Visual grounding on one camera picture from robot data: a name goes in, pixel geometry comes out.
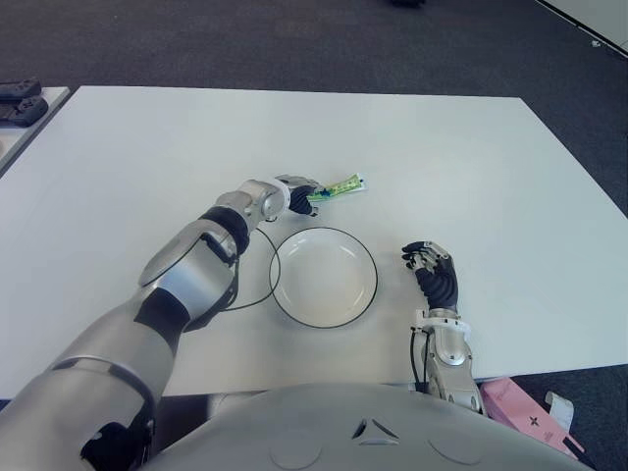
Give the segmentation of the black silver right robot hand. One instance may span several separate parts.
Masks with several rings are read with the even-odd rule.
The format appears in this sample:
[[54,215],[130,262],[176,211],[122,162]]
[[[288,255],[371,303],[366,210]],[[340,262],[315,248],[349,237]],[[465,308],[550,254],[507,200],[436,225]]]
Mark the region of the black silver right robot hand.
[[405,245],[401,258],[411,270],[431,310],[457,311],[458,282],[451,255],[432,241]]

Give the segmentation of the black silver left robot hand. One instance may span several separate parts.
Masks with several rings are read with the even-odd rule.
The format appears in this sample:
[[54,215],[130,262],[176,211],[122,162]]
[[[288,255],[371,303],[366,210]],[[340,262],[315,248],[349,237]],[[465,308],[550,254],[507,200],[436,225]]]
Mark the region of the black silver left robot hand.
[[308,197],[324,189],[320,183],[305,177],[287,174],[277,176],[277,180],[288,188],[290,197],[288,209],[291,212],[311,217],[318,215],[318,209],[309,202]]

